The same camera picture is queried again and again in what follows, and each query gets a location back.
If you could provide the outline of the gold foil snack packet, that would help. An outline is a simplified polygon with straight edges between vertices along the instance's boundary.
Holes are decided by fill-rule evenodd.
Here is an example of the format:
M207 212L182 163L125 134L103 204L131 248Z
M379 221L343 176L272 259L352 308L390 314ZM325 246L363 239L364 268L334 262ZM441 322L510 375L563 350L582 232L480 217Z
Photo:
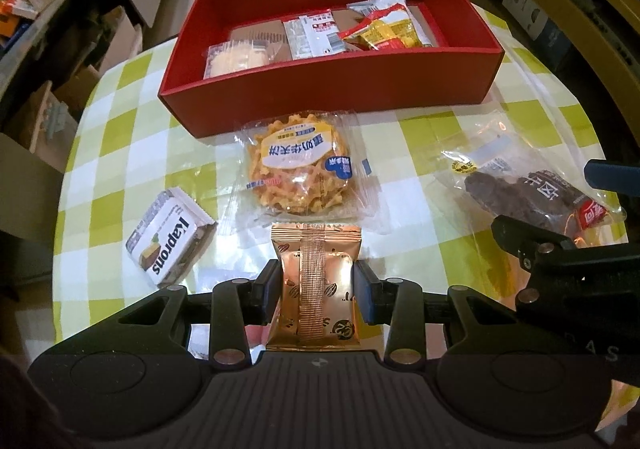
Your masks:
M282 292L270 351L349 351L360 347L352 267L361 247L353 224L294 224L271 228L282 268Z

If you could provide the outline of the cardboard box under table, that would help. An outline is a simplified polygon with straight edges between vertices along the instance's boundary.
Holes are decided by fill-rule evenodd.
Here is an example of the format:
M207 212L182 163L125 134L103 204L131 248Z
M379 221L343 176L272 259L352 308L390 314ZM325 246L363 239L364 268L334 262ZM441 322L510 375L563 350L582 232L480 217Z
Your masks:
M50 80L34 91L17 114L17 137L1 136L1 232L41 245L53 243L62 177L78 131L77 119L106 72L142 49L142 28L122 6L104 14L81 59L103 51L97 64L76 64L67 82Z

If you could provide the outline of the white red label packet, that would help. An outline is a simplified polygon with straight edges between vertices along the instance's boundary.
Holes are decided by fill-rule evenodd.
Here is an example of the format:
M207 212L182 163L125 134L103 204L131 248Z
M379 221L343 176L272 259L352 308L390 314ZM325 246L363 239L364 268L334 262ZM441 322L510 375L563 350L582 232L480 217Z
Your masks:
M334 56L346 51L331 10L283 22L293 60Z

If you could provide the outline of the green white checkered tablecloth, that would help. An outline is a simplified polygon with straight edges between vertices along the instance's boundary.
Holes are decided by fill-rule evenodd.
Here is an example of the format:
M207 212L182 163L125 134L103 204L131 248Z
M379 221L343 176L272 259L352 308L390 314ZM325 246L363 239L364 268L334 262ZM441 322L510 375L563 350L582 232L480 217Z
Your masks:
M464 285L513 306L527 277L492 236L500 214L575 247L626 239L616 196L582 170L602 154L577 99L503 20L480 104L359 113L300 90L288 110L198 140L158 99L174 47L109 70L90 94L63 180L54 242L55 333L66 339L165 284L194 293L257 275L338 228L380 278L433 293Z

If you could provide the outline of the red yellow snack packet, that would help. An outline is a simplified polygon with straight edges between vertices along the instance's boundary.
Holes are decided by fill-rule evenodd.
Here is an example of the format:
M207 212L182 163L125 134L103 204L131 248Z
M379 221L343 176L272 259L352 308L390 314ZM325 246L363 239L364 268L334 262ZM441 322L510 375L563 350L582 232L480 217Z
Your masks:
M338 33L343 42L362 50L405 50L422 47L409 10L403 4L374 10L356 26Z

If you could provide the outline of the clear pale cracker packet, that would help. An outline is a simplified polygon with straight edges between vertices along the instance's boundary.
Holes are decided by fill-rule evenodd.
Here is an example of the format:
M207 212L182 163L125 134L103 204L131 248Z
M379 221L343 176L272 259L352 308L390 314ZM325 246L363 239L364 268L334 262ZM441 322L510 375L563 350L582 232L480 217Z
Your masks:
M280 42L263 39L228 40L209 46L206 51L204 79L253 70L270 65L282 47Z

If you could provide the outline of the clear fried noodle snack bag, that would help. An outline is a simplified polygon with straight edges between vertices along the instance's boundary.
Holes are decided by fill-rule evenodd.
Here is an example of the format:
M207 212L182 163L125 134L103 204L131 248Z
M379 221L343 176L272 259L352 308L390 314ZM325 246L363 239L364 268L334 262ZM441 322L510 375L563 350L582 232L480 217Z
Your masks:
M381 209L358 115L303 111L243 125L230 209L238 226L363 224Z

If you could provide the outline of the red rectangular box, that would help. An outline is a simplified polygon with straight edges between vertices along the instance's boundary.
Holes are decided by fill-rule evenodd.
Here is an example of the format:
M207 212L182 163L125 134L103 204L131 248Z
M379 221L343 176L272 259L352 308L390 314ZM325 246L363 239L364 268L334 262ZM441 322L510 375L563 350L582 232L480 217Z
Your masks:
M468 0L195 0L158 95L204 138L300 110L477 104L503 56Z

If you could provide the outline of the white Kaprons wafer packet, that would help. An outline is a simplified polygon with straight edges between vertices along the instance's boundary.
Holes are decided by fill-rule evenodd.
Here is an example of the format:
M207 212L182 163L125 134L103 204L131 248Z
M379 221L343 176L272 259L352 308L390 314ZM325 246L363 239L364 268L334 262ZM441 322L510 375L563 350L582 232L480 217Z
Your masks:
M130 258L157 287L177 284L215 232L217 221L181 188L157 195L125 243Z

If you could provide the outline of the clear dark brown snack bag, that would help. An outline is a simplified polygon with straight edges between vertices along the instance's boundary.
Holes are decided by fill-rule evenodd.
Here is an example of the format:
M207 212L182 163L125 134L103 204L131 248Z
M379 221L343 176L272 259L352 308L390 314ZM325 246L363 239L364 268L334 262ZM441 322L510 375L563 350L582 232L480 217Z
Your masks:
M463 207L565 235L580 247L594 242L597 229L626 218L620 204L571 182L498 117L442 140L435 163L436 179Z

